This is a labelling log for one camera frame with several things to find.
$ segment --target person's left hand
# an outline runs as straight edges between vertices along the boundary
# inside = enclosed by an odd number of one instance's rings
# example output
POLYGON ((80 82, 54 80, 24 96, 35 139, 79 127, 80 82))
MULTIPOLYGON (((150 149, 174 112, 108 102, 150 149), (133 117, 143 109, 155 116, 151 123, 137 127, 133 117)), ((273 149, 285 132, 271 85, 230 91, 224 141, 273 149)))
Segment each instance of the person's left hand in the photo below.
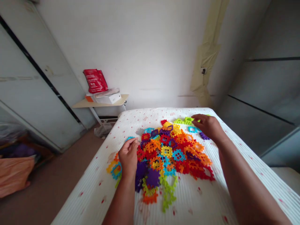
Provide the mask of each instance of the person's left hand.
POLYGON ((122 178, 135 177, 137 170, 137 149, 140 142, 138 138, 129 139, 119 151, 119 159, 122 165, 122 178))

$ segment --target red paper bag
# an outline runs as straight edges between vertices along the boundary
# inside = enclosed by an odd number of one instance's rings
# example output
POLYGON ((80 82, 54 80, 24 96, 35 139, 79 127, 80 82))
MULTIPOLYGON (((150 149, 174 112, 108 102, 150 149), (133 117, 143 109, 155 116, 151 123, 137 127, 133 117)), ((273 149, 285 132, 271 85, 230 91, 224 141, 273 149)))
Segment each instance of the red paper bag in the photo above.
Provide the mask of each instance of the red paper bag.
POLYGON ((87 69, 83 71, 89 86, 88 92, 95 94, 107 91, 108 87, 101 70, 87 69))

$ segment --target white box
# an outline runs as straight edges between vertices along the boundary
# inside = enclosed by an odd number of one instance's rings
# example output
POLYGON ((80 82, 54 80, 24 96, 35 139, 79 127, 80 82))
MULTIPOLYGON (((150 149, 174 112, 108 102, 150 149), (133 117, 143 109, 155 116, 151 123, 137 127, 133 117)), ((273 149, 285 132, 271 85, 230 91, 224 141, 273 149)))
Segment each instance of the white box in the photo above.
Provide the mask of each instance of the white box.
POLYGON ((95 98, 97 103, 103 103, 103 104, 114 104, 116 101, 121 99, 121 94, 116 93, 109 96, 103 96, 100 98, 95 98))

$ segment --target bed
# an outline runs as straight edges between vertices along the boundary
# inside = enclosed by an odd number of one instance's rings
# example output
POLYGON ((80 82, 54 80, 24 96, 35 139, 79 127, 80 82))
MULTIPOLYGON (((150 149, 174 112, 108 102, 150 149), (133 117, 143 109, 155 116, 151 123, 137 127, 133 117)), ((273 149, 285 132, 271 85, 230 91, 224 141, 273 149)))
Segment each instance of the bed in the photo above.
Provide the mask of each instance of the bed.
MULTIPOLYGON (((52 222, 61 224, 102 223, 117 183, 106 172, 108 163, 129 136, 140 128, 161 127, 161 120, 173 122, 177 118, 194 114, 215 116, 223 130, 236 145, 253 171, 267 187, 281 209, 293 224, 300 223, 300 197, 283 182, 210 108, 145 108, 124 111, 120 114, 110 134, 99 148, 85 173, 68 197, 64 206, 52 222)), ((187 130, 187 125, 180 125, 187 130)), ((162 212, 162 196, 156 204, 144 204, 142 192, 135 193, 135 224, 238 224, 234 208, 226 187, 219 161, 218 148, 211 140, 201 139, 198 133, 191 134, 213 162, 215 181, 195 180, 188 174, 176 173, 178 184, 175 191, 177 200, 166 213, 162 212)))

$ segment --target wooden shelf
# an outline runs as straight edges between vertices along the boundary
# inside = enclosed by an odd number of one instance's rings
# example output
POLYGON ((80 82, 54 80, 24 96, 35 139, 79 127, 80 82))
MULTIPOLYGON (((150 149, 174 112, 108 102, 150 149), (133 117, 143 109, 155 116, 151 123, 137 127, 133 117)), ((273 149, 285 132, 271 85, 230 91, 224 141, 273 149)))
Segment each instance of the wooden shelf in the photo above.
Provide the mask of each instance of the wooden shelf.
POLYGON ((90 108, 90 107, 107 107, 107 106, 121 106, 123 105, 129 95, 121 95, 121 99, 116 101, 114 104, 103 104, 103 103, 96 103, 96 102, 88 102, 86 99, 76 103, 72 106, 72 108, 90 108))

